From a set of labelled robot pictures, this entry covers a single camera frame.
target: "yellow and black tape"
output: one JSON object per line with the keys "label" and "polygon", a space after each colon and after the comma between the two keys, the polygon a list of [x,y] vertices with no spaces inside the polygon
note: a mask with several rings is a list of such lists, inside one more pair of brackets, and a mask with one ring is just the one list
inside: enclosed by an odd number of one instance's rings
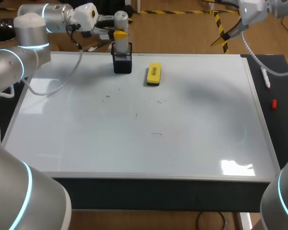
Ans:
{"label": "yellow and black tape", "polygon": [[[220,20],[220,13],[218,12],[213,12],[214,13],[214,16],[215,16],[215,20],[216,20],[216,25],[217,25],[217,28],[219,30],[219,33],[220,33],[220,36],[224,36],[224,29],[223,29],[223,26],[221,24],[221,20]],[[224,41],[222,43],[222,46],[223,46],[223,51],[224,51],[224,54],[229,54],[229,50],[228,50],[228,45],[227,45],[227,41]]]}
{"label": "yellow and black tape", "polygon": [[[218,13],[238,13],[237,11],[230,10],[221,10],[221,11],[213,11]],[[194,13],[208,13],[211,14],[210,11],[141,11],[140,14],[194,14]]]}

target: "wooden floor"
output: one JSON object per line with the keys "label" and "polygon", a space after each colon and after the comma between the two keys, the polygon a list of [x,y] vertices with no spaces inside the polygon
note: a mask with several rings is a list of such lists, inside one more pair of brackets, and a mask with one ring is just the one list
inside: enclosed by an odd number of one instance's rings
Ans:
{"label": "wooden floor", "polygon": [[[55,0],[5,0],[1,6],[18,7],[29,2],[54,2]],[[207,10],[198,0],[142,0],[142,10]],[[224,30],[230,29],[238,15],[221,14]],[[141,14],[133,16],[130,25],[130,38],[133,51],[141,53],[184,53],[184,54],[222,54],[222,46],[210,46],[218,37],[215,19],[208,14],[162,15]],[[288,27],[288,17],[284,19]],[[75,50],[64,34],[50,35],[54,50]],[[270,15],[263,22],[251,25],[245,38],[256,54],[284,54],[288,62],[288,32],[280,24],[280,19]],[[0,47],[15,45],[15,41],[0,44]],[[228,42],[231,54],[247,54],[240,37]],[[198,212],[165,211],[74,211],[70,230],[194,230]],[[227,230],[238,229],[235,214],[224,213]],[[253,223],[259,218],[251,214]],[[221,218],[217,213],[204,213],[200,218],[200,230],[220,230]]]}

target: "yellow object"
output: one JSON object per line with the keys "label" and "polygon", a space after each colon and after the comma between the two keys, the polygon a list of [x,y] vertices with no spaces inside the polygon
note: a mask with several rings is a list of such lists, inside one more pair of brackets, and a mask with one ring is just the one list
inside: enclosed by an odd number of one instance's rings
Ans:
{"label": "yellow object", "polygon": [[152,62],[149,64],[147,85],[158,86],[161,77],[161,63]]}
{"label": "yellow object", "polygon": [[121,30],[114,31],[114,38],[115,39],[122,39],[128,37],[128,34]]}

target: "whiteboard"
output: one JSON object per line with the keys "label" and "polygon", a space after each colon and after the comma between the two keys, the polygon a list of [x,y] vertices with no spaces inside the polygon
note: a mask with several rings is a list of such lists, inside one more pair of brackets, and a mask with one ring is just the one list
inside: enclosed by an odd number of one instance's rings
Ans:
{"label": "whiteboard", "polygon": [[[37,92],[58,87],[78,59],[54,52]],[[112,56],[85,53],[49,97],[24,90],[4,139],[15,157],[52,177],[271,181],[279,166],[246,59],[133,54],[132,74]],[[161,82],[146,85],[150,62]]]}

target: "marker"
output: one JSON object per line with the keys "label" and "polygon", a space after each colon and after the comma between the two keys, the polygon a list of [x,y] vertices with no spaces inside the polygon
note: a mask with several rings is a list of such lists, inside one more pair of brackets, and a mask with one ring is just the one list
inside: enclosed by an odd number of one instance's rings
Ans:
{"label": "marker", "polygon": [[265,85],[267,86],[268,89],[271,89],[271,84],[270,84],[270,81],[269,81],[269,77],[268,77],[267,71],[263,67],[261,67],[260,69],[261,69],[261,72],[263,73]]}
{"label": "marker", "polygon": [[277,101],[276,100],[272,100],[271,109],[276,110],[276,105],[277,105]]}

